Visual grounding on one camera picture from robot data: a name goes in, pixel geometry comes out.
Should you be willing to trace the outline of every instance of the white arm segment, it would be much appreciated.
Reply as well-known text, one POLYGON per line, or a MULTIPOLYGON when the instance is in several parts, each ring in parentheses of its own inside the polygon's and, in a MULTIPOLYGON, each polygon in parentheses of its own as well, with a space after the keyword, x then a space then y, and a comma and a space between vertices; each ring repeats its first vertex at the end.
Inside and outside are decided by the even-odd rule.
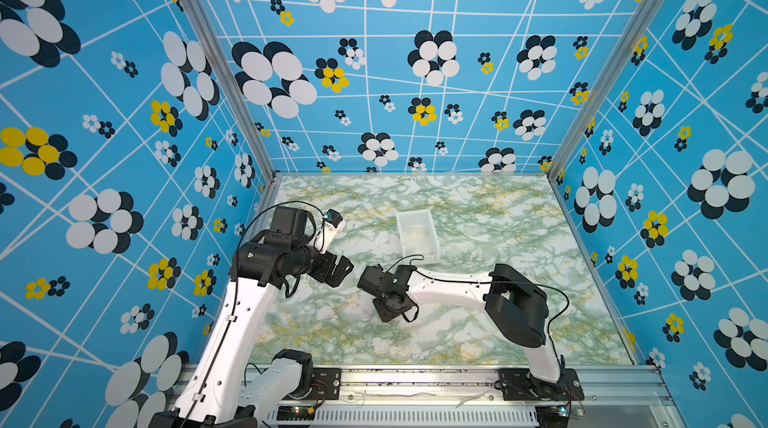
POLYGON ((320 253, 325 254, 326 250, 331 244, 331 241, 336 237, 336 235, 339 234, 340 231, 344 230, 344 227, 346 226, 346 220, 342 220, 339 223, 339 228, 333 226, 330 222, 327 220, 322 221, 322 231, 318 231, 315 234, 315 239, 312 240, 312 246, 315 247, 320 253))
MULTIPOLYGON (((452 281, 435 281, 420 275, 417 272, 411 273, 408 280, 408 297, 416 302, 417 305, 426 305, 429 303, 445 303, 448 305, 458 305, 460 307, 474 308, 475 310, 485 310, 485 300, 483 295, 490 291, 491 281, 488 273, 475 273, 472 275, 456 275, 453 273, 439 273, 437 271, 426 271, 420 269, 424 275, 438 280, 453 281, 474 281, 485 282, 485 285, 473 285, 469 283, 453 283, 452 281)), ((549 328, 549 319, 544 321, 544 329, 549 328)), ((522 346, 523 353, 528 358, 528 364, 531 368, 531 375, 539 380, 549 383, 557 383, 560 379, 560 363, 557 355, 554 353, 552 337, 547 333, 546 341, 538 348, 528 348, 522 346)))
MULTIPOLYGON (((194 404, 194 410, 189 414, 190 420, 203 421, 206 415, 214 415, 217 423, 223 423, 232 420, 235 416, 245 365, 248 363, 250 352, 254 349, 256 333, 261 324, 264 323, 266 312, 274 304, 278 290, 272 284, 260 287, 258 280, 240 277, 237 288, 238 305, 235 307, 235 321, 228 323, 232 313, 234 291, 235 282, 230 281, 226 286, 226 293, 222 300, 224 306, 222 306, 221 313, 216 319, 203 356, 197 365, 197 370, 195 370, 184 392, 176 400, 175 406, 180 409, 179 416, 181 417, 187 416, 195 400, 197 400, 197 404, 194 404), (202 394, 197 395, 205 374, 213 361, 214 353, 221 343, 221 338, 224 337, 224 329, 227 325, 230 327, 226 332, 224 344, 221 345, 219 354, 216 356, 216 363, 208 376, 202 394)), ((273 372, 271 368, 266 372, 272 372, 270 379, 274 385, 270 387, 270 390, 274 392, 270 393, 269 390, 263 390, 264 405, 254 403, 256 406, 254 416, 257 419, 274 408, 274 404, 266 405, 267 402, 272 401, 274 396, 279 396, 276 398, 279 401, 298 386, 301 365, 295 361, 293 364, 295 365, 294 368, 281 365, 279 374, 276 373, 278 370, 273 372), (279 377, 280 380, 275 381, 274 376, 279 377)))

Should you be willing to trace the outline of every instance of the green marble surface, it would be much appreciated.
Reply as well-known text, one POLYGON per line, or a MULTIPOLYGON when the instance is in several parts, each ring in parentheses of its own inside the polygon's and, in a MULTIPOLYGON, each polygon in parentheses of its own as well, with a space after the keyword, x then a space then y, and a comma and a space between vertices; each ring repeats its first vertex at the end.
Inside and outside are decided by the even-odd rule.
MULTIPOLYGON (((347 221, 331 252, 355 265, 338 289, 302 277, 292 299, 278 297, 250 360, 269 364, 293 348, 316 364, 527 364, 485 311, 423 305, 418 319, 382 323, 356 285, 366 265, 401 255, 395 214, 430 209, 440 240, 434 271, 475 273, 506 263, 532 281, 562 289, 571 308, 552 324, 566 363, 630 364, 568 223, 543 176, 288 175, 276 203, 305 200, 347 221)), ((548 291, 556 313, 563 297, 548 291)))

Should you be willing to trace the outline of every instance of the white plastic bin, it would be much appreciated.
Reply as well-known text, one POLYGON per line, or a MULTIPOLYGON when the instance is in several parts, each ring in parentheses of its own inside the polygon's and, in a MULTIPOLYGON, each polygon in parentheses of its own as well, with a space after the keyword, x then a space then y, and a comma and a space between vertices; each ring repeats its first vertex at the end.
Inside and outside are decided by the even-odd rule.
POLYGON ((397 229, 400 232, 402 256, 424 255, 422 265, 440 261, 440 242, 437 240, 432 211, 414 210, 397 214, 397 229))

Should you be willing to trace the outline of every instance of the black mounting plate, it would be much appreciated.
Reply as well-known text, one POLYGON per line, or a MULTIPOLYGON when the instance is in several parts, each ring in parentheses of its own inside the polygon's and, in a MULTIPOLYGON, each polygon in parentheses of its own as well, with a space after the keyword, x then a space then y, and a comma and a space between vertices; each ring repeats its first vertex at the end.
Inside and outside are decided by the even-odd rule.
MULTIPOLYGON (((529 389, 531 383, 528 381, 528 374, 531 371, 528 368, 500 368, 498 370, 498 379, 504 382, 500 385, 500 390, 504 394, 505 401, 527 401, 527 400, 547 400, 535 396, 529 389)), ((576 370, 566 368, 564 370, 565 382, 574 400, 584 399, 584 390, 578 379, 576 370)))
POLYGON ((341 368, 312 368, 312 383, 315 383, 315 381, 320 380, 322 383, 326 384, 327 390, 325 394, 323 394, 322 390, 320 393, 317 392, 317 386, 312 386, 310 388, 310 393, 306 395, 306 397, 302 398, 301 400, 297 400, 295 398, 291 398, 290 396, 286 396, 283 398, 283 402, 289 402, 287 404, 296 404, 296 405, 304 405, 309 404, 308 402, 311 402, 311 404, 315 404, 317 401, 322 400, 323 395, 325 395, 326 400, 338 400, 339 399, 339 387, 334 386, 333 382, 338 381, 339 384, 341 384, 341 368))

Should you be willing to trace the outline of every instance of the patterned wall panel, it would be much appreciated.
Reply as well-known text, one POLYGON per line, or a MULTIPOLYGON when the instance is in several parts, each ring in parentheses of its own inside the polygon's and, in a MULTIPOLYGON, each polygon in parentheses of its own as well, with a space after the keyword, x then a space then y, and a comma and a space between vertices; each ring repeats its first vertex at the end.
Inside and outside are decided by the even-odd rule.
POLYGON ((278 170, 541 173, 641 1, 204 6, 278 170))
POLYGON ((765 426, 768 0, 666 0, 558 190, 688 426, 765 426))
POLYGON ((0 0, 0 426, 146 426, 262 177, 180 0, 0 0))

